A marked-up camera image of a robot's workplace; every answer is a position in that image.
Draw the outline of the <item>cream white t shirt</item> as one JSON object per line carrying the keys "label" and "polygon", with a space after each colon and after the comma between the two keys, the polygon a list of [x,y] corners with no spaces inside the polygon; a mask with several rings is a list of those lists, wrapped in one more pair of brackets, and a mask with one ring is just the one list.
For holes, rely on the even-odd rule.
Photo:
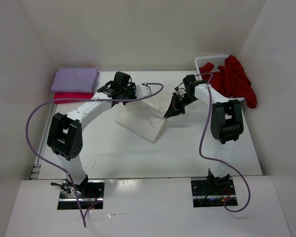
{"label": "cream white t shirt", "polygon": [[115,121],[154,144],[161,136],[166,124],[164,115],[167,109],[166,101],[159,98],[130,102],[120,110]]}

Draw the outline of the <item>lavender t shirt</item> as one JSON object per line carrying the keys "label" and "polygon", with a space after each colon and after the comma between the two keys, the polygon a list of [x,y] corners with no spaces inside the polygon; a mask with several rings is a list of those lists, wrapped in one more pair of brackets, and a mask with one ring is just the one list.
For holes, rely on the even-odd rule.
{"label": "lavender t shirt", "polygon": [[51,92],[93,93],[98,81],[98,68],[66,68],[56,73]]}

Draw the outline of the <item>pink t shirt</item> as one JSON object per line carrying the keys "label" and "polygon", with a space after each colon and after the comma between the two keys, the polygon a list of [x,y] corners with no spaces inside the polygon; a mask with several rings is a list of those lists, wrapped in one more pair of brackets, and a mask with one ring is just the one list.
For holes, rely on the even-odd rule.
{"label": "pink t shirt", "polygon": [[57,92],[54,94],[55,104],[79,103],[81,99],[91,99],[93,93]]}

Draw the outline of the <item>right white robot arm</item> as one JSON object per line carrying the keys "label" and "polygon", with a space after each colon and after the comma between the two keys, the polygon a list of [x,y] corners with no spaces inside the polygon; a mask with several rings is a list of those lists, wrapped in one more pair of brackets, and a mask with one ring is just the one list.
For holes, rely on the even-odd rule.
{"label": "right white robot arm", "polygon": [[233,169],[240,177],[245,180],[244,176],[238,169],[230,165],[227,161],[219,158],[210,158],[202,154],[202,145],[204,142],[207,128],[210,127],[211,134],[214,139],[221,143],[221,151],[225,154],[226,158],[230,158],[230,147],[233,142],[239,139],[239,136],[243,133],[244,125],[242,119],[242,109],[240,101],[237,99],[229,100],[222,96],[218,101],[214,100],[214,95],[219,95],[217,91],[211,91],[209,82],[213,78],[212,73],[204,73],[205,76],[209,76],[208,80],[197,80],[196,75],[187,75],[182,84],[184,85],[184,94],[179,94],[180,87],[175,88],[175,92],[172,95],[171,102],[168,110],[166,111],[164,118],[178,116],[185,113],[185,107],[192,104],[196,100],[203,101],[208,105],[207,120],[202,132],[199,154],[202,158],[210,161],[216,161],[223,165],[223,167],[229,167]]}

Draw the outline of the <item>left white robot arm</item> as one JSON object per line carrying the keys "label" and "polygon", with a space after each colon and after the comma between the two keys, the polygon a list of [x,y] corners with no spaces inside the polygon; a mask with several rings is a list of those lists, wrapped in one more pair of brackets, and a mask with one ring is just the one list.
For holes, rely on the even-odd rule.
{"label": "left white robot arm", "polygon": [[88,193],[88,176],[82,168],[79,153],[83,147],[82,132],[96,117],[111,109],[117,102],[111,99],[136,99],[136,86],[131,76],[117,72],[114,79],[97,90],[96,101],[85,102],[67,114],[56,113],[51,122],[47,145],[66,170],[66,182],[77,197]]}

